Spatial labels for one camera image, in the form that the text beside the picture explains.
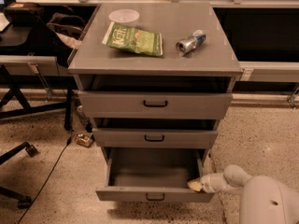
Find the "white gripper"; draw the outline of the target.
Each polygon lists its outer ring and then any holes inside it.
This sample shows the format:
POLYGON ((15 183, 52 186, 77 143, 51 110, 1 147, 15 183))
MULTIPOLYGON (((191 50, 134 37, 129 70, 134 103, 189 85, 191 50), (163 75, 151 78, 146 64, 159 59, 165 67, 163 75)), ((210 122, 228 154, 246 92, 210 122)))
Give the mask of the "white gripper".
POLYGON ((200 180, 190 180, 187 185, 196 192, 203 190, 206 193, 215 193, 225 188, 226 180, 223 173, 213 173, 202 176, 200 180))

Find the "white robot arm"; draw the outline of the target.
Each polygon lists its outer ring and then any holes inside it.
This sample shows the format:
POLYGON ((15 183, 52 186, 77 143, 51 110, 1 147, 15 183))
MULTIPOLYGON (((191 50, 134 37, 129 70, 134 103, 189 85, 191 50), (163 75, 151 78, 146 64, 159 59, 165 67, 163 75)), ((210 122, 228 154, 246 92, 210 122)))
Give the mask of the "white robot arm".
POLYGON ((240 195, 239 224, 299 224, 299 193, 272 177, 249 175, 231 164, 187 185, 197 192, 240 195))

